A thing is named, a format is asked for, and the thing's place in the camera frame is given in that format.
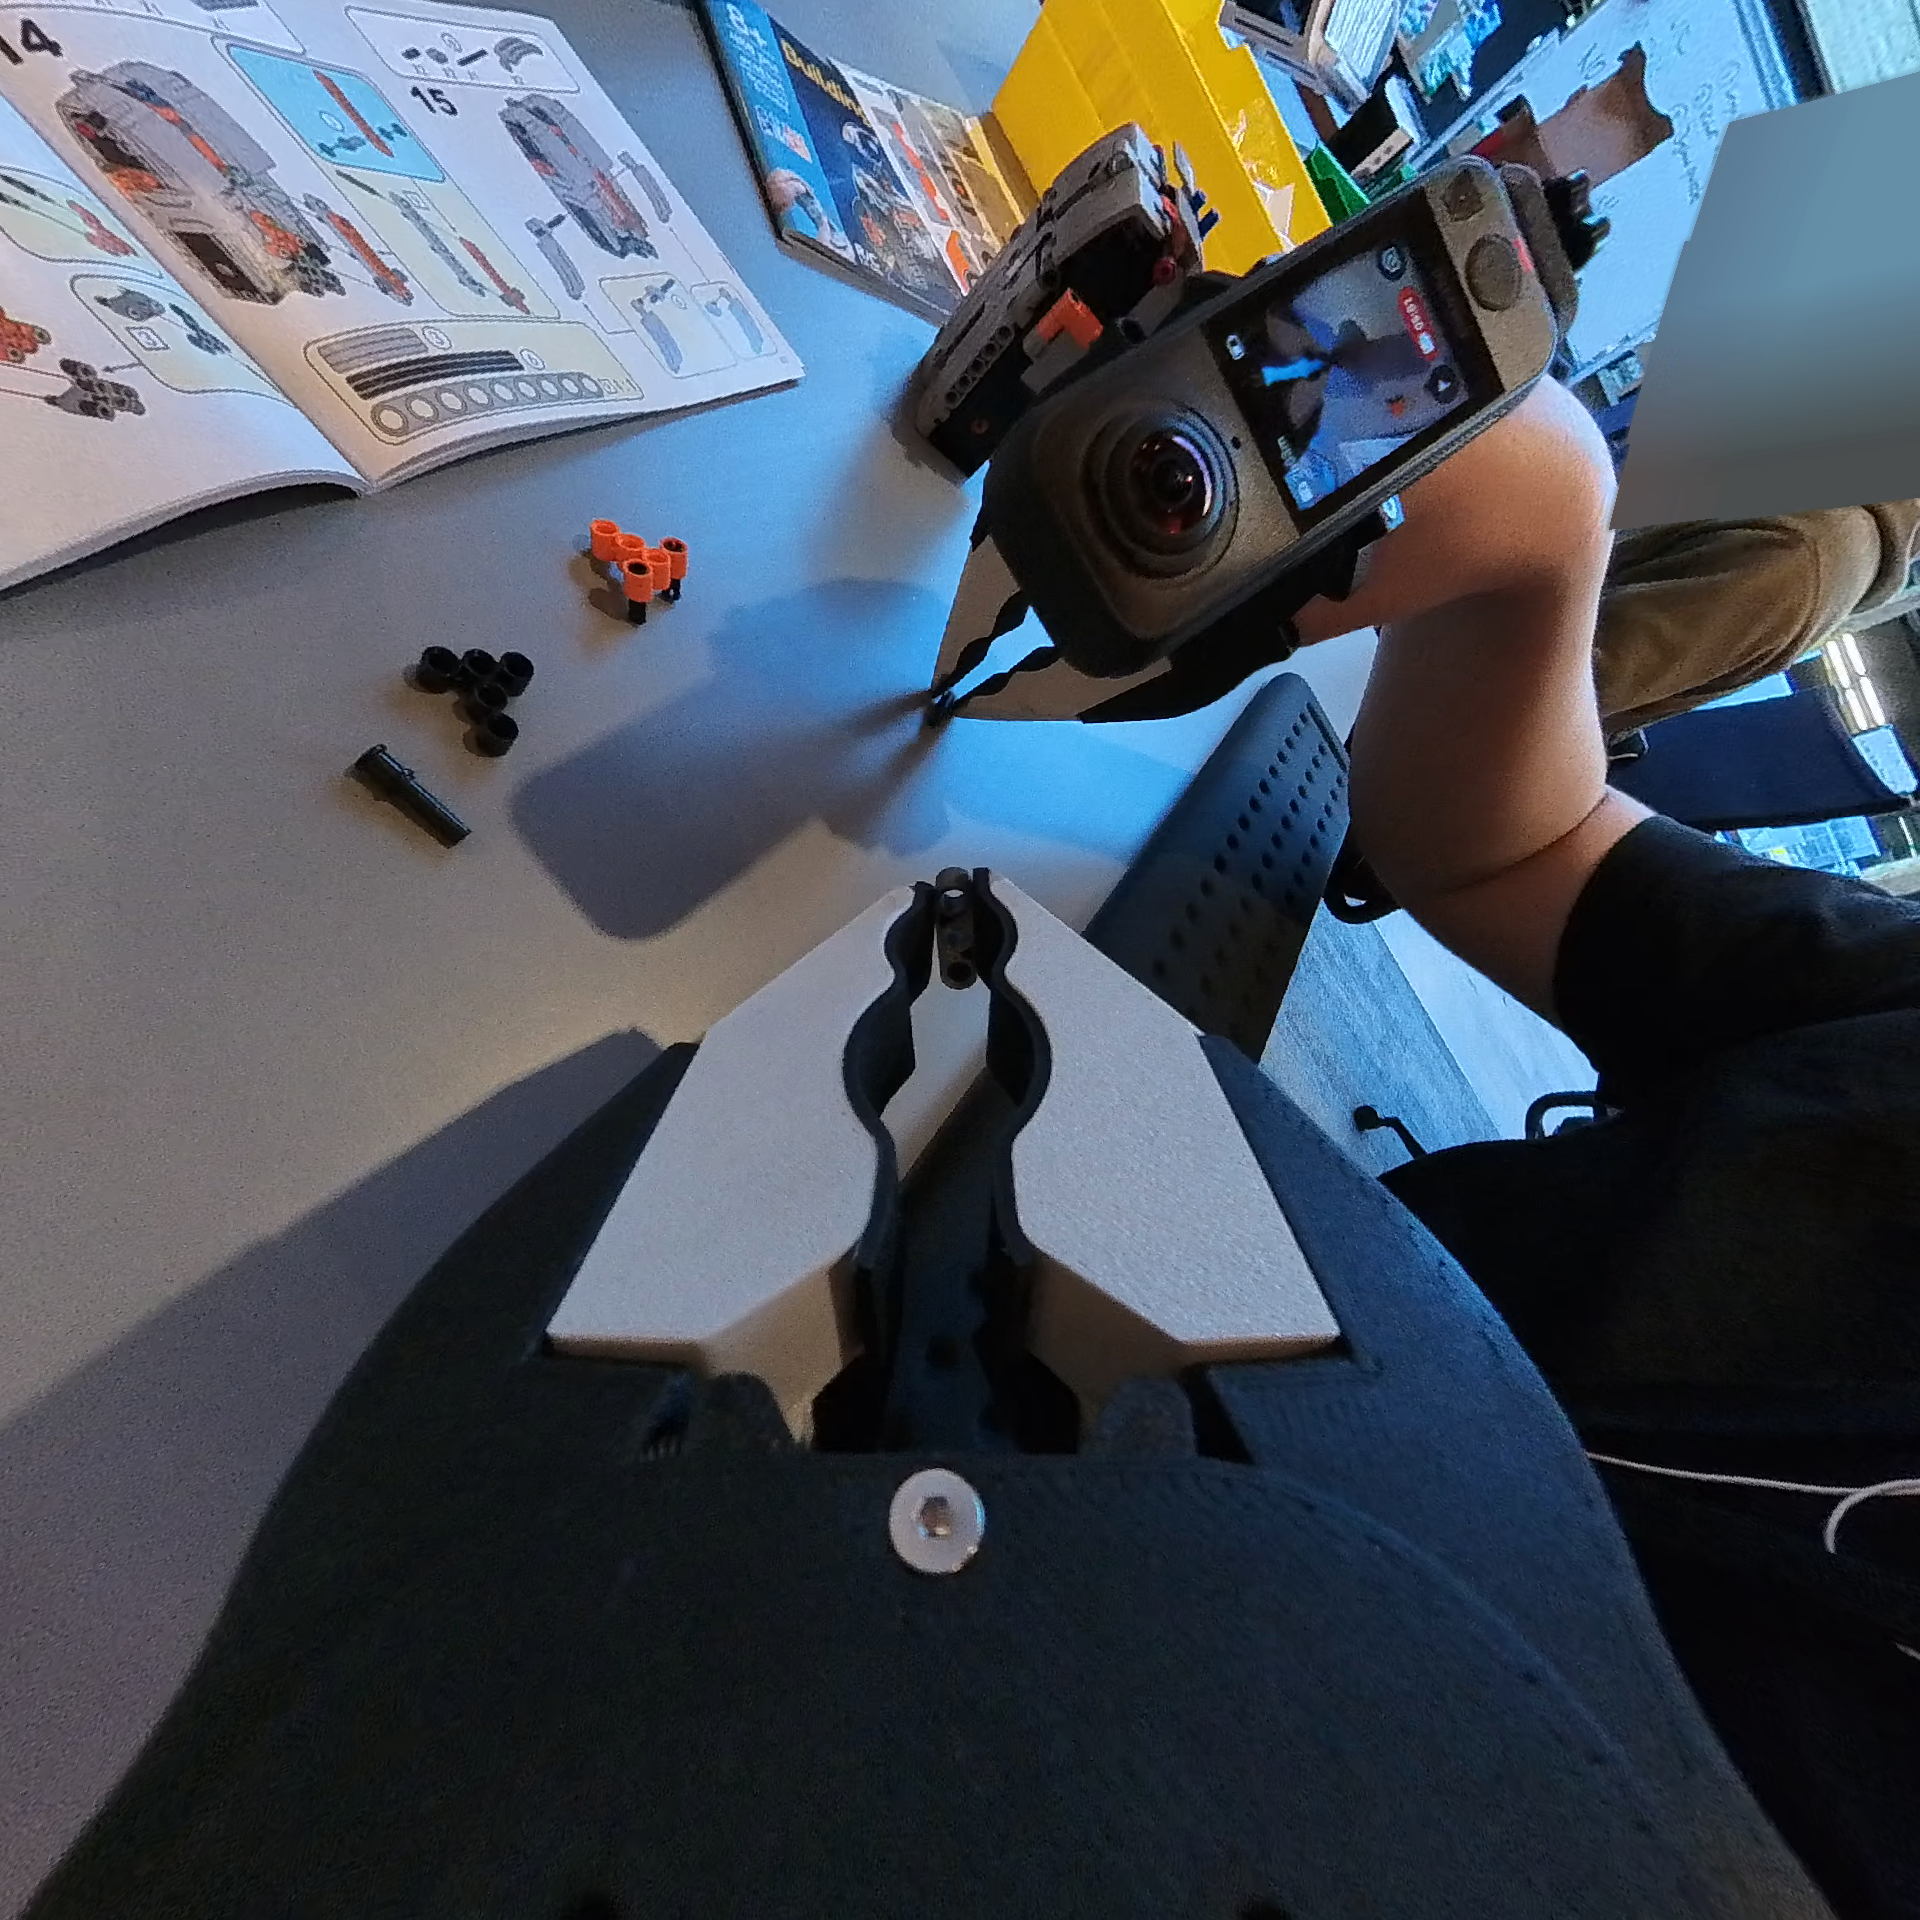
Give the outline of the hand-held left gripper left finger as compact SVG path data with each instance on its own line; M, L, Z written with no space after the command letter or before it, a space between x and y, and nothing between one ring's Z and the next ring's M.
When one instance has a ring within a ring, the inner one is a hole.
M753 1375L815 1449L863 1449L895 1299L901 1180L961 1097L928 882L895 887L706 1030L588 1246L546 1347Z

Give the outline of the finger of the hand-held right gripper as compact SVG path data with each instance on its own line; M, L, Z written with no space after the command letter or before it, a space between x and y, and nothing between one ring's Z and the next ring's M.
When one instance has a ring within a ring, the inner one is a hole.
M957 687L999 636L1022 626L1028 602L996 551L970 551L956 587L928 692Z
M1084 708L1086 676L1052 645L973 686L943 692L943 724L952 718L1078 723Z

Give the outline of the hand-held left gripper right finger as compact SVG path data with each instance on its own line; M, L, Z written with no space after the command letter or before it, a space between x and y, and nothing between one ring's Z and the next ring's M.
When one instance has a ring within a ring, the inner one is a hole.
M1112 1393L1329 1354L1340 1325L1202 1034L1006 878L994 1009L1030 1045L1006 1201L1024 1345L1089 1435Z

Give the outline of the person's right forearm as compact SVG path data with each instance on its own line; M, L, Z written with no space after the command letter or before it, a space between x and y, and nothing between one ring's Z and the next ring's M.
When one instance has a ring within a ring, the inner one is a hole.
M1432 939L1556 1022L1577 898L1648 810L1606 785L1592 691L1615 475L1588 412L1538 382L1404 493L1303 642L1377 636L1350 734L1359 853Z

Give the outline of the grey desk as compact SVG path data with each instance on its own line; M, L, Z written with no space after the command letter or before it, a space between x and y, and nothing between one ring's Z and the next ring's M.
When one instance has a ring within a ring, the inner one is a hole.
M973 500L895 425L928 327L773 238L687 4L537 4L686 188L801 382L184 521L4 598L4 1409L159 1364L415 1153L468 1217L511 1127L713 1018L886 887L986 861L1084 917L1233 706L928 731ZM588 521L687 542L588 606ZM466 746L426 645L521 652ZM385 746L441 849L346 778Z

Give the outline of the grey toy brick robot model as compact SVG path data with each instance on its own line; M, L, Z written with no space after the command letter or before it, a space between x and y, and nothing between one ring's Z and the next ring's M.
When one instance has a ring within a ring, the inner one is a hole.
M906 385L914 433L952 470L978 470L1053 389L1180 310L1215 225L1186 173L1184 150L1127 123L1040 195Z

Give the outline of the black perforated chair back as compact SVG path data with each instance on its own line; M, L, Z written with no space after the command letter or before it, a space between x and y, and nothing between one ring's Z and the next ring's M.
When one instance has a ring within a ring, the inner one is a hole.
M1258 1062L1348 820L1348 754L1306 682L1277 675L1150 835L1086 939Z

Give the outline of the orange toy connector pieces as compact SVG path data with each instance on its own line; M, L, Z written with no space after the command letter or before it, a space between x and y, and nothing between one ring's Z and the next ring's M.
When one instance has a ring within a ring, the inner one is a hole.
M679 606L687 558L687 542L679 534L650 542L614 519L590 519L582 554L588 606L640 626L650 613Z

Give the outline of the yellow plastic bin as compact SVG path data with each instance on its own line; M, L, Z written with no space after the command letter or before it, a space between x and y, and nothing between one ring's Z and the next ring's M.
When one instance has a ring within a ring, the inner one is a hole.
M1239 275L1333 219L1254 54L1218 15L1218 3L1045 3L991 117L1033 188L1137 123L1206 195L1206 268Z

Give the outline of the blue toy catalogue booklet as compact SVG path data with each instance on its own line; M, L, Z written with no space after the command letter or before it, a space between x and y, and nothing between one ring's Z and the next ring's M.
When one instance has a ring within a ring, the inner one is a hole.
M1038 197L991 118L815 54L753 3L696 13L776 239L946 323Z

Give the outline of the black toy connector cluster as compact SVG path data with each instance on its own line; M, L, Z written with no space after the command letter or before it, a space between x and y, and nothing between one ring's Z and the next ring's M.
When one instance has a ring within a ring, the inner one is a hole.
M535 671L535 661L521 652L495 655L470 646L456 654L442 645L426 645L404 670L404 678L420 692L448 695L466 719L468 749L497 759L519 741L511 703L527 691Z

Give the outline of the long black toy axle pin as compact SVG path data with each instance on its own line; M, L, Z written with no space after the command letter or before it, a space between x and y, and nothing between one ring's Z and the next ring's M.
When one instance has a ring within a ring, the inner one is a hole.
M384 742L359 753L346 778L396 807L402 818L426 831L441 849L456 849L470 831L461 817L438 801L415 771L396 759Z

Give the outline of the person's black shirt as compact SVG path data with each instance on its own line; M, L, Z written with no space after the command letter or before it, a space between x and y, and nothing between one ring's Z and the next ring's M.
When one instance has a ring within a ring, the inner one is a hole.
M1839 1916L1914 1916L1914 905L1665 820L1553 1004L1613 1108L1382 1183L1561 1402L1676 1661Z

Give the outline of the dark blue fabric chair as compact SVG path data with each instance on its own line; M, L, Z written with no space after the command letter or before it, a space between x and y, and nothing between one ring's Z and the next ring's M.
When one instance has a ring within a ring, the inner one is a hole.
M1901 741L1885 727L1852 734L1818 687L1665 718L1606 778L1701 831L1877 818L1914 795Z

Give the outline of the open building instruction booklet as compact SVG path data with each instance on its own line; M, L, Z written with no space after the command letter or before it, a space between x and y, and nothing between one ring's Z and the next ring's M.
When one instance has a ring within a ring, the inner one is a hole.
M4 587L801 362L546 19L1 6Z

